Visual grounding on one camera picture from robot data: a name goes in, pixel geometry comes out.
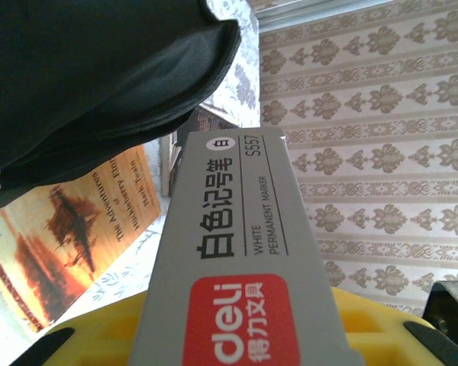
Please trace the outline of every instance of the orange book cover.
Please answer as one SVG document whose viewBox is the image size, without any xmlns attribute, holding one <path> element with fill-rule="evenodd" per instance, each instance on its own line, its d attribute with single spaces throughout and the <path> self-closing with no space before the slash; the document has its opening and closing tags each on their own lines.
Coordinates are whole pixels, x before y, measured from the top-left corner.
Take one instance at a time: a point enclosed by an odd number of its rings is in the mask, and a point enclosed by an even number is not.
<svg viewBox="0 0 458 366">
<path fill-rule="evenodd" d="M 54 323 L 160 215 L 142 146 L 0 210 L 0 293 L 35 332 Z"/>
</svg>

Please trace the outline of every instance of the yellow object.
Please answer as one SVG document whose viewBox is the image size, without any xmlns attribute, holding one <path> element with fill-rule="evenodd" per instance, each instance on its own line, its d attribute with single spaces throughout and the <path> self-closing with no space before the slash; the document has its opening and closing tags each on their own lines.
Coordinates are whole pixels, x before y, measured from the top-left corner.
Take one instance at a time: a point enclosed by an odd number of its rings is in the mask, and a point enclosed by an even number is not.
<svg viewBox="0 0 458 366">
<path fill-rule="evenodd" d="M 443 365 L 402 325 L 411 320 L 431 327 L 423 319 L 336 288 L 333 294 L 350 347 L 367 366 Z M 143 292 L 51 329 L 72 327 L 75 332 L 45 366 L 127 365 L 145 297 Z"/>
</svg>

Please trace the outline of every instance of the patterned wallpaper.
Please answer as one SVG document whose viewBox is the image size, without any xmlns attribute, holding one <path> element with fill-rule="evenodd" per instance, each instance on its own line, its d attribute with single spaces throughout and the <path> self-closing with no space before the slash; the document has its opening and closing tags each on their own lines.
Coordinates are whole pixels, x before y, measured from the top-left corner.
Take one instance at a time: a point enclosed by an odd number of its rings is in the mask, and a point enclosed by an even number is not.
<svg viewBox="0 0 458 366">
<path fill-rule="evenodd" d="M 458 0 L 260 35 L 262 124 L 283 128 L 331 284 L 421 314 L 458 279 Z"/>
<path fill-rule="evenodd" d="M 287 5 L 293 2 L 300 2 L 301 0 L 248 0 L 251 8 L 255 11 L 262 11 L 265 9 L 275 8 L 280 5 Z"/>
</svg>

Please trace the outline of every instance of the black fabric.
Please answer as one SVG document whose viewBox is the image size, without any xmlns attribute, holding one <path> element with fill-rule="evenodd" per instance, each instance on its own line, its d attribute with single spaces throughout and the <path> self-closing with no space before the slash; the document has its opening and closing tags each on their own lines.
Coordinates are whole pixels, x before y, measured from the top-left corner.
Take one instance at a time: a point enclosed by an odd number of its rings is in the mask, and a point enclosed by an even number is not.
<svg viewBox="0 0 458 366">
<path fill-rule="evenodd" d="M 75 333 L 75 329 L 63 328 L 39 338 L 10 366 L 41 366 L 51 358 Z"/>
<path fill-rule="evenodd" d="M 0 1 L 0 206 L 173 132 L 239 42 L 199 0 Z"/>
<path fill-rule="evenodd" d="M 404 327 L 445 366 L 458 366 L 458 345 L 439 330 L 416 322 L 405 322 Z"/>
</svg>

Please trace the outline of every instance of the red deli logo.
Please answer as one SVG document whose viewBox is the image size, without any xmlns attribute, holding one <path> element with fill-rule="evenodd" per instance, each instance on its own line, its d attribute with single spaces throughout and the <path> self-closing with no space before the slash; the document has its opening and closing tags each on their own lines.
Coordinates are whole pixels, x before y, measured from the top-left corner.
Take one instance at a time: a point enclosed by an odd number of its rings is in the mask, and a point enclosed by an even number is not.
<svg viewBox="0 0 458 366">
<path fill-rule="evenodd" d="M 300 364 L 287 284 L 275 274 L 202 278 L 190 293 L 184 366 Z"/>
</svg>

